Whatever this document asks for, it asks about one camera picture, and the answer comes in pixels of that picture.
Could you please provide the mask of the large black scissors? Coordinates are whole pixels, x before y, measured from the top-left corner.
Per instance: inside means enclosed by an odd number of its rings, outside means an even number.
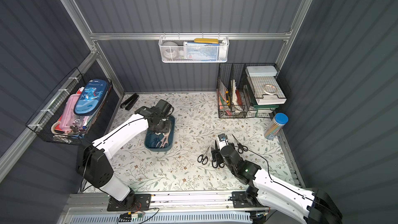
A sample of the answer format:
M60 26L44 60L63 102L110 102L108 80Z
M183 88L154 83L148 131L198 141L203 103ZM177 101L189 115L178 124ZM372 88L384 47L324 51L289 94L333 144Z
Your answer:
M211 165L214 169L225 167L224 159L220 153L220 149L218 148L217 141L215 141L214 147L211 147L211 156L212 156Z

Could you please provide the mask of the teal plastic storage box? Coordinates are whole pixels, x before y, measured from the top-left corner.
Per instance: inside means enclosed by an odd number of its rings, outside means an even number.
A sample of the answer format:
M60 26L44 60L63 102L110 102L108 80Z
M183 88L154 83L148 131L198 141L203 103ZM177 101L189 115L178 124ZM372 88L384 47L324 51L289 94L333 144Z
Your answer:
M169 147L168 148L150 148L149 147L149 143L151 141L151 135L154 134L155 132L148 130L146 132L146 137L145 137L145 141L144 141L144 145L147 149L149 149L150 151L154 151L154 152L166 152L169 151L172 146L173 146L173 138L174 138L174 131L175 131L175 117L174 116L169 116L169 122L170 122L170 126L169 129L166 133L161 133L160 136L160 140L163 139L164 134L169 133Z

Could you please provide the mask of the blue handled scissors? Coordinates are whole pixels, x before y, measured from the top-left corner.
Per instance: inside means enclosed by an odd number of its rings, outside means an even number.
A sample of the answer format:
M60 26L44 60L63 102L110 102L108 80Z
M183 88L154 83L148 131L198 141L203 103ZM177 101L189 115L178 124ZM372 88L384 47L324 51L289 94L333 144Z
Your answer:
M151 135L151 141L149 143L150 148L158 148L160 146L161 133L154 133Z

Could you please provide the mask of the small black scissors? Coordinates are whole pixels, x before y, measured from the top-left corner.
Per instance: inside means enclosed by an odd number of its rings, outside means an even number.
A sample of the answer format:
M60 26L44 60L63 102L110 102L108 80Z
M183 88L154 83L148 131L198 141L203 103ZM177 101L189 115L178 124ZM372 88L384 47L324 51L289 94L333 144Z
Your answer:
M206 164L208 163L208 160L209 160L209 158L208 158L208 152L209 152L209 150L210 150L210 147L208 146L208 147L206 148L206 151L205 151L204 153L202 153L201 155L198 156L198 158L197 158L197 162L198 162L198 163L200 163L200 164L202 164L202 165L206 165Z

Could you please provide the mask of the pink kitchen scissors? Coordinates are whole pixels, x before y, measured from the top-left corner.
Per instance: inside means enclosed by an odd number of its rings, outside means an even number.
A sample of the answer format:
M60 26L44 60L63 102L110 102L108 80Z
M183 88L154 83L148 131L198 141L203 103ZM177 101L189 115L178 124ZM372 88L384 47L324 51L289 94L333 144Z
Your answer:
M159 148L168 148L169 147L169 133L164 134L164 137L162 140L160 140L160 146Z

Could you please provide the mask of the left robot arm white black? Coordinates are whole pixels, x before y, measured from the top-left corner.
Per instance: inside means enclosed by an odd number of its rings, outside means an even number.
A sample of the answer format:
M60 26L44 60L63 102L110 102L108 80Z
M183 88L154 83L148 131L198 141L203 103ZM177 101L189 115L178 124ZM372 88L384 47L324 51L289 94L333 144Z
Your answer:
M135 192L114 172L110 164L113 156L130 140L147 131L150 135L145 146L153 151L168 151L172 147L175 118L174 107L160 100L151 108L141 107L123 124L90 145L78 149L76 171L93 187L108 194L121 209L139 210Z

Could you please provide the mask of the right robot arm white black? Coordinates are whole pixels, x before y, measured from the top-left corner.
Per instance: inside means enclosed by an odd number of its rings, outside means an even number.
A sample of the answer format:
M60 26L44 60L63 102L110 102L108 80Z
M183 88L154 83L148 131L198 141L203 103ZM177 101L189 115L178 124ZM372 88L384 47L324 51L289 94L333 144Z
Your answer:
M287 183L259 165L244 160L228 137L220 134L215 141L222 163L242 184L247 185L245 201L281 212L301 224L341 224L343 215L323 190L310 190Z

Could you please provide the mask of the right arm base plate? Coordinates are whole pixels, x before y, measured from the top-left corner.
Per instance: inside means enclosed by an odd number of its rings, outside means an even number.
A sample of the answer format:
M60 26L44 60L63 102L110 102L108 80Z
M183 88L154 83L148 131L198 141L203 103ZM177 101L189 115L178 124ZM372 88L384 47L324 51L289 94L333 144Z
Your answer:
M269 206L261 205L257 200L248 200L245 191L233 191L229 200L234 208L263 208L270 210Z

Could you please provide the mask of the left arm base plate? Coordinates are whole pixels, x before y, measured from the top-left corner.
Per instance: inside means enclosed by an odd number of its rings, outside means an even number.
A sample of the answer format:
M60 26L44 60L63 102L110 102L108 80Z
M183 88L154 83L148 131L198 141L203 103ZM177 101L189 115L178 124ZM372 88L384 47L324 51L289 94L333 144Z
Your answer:
M129 194L123 201L118 201L114 197L109 198L108 212L135 212L149 210L151 194Z

